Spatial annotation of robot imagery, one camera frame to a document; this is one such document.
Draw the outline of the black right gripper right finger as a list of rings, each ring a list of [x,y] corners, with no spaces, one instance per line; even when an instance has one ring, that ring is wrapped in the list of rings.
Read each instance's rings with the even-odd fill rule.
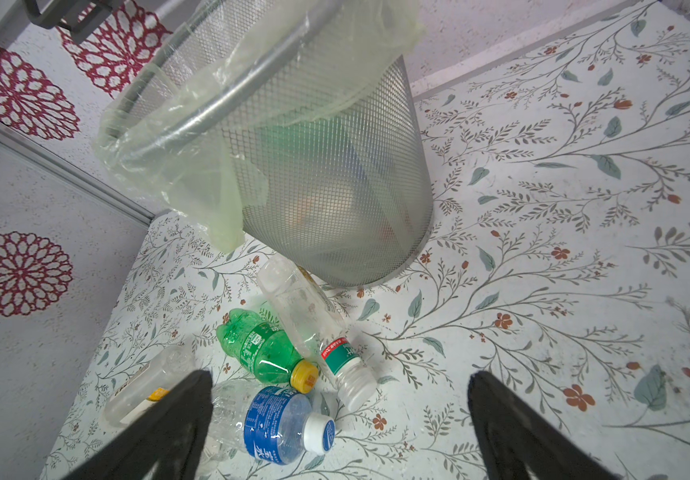
[[[490,479],[612,479],[494,375],[470,377],[467,404]]]

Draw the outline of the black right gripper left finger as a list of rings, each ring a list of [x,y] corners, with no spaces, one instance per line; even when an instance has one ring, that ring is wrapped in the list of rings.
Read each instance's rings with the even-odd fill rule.
[[[212,418],[212,375],[195,370],[69,479],[194,479]]]

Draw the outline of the clear bottle yellow label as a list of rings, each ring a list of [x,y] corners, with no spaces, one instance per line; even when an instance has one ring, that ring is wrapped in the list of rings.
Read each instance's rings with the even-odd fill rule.
[[[165,348],[110,397],[100,416],[102,424],[114,429],[129,426],[195,369],[188,347]]]

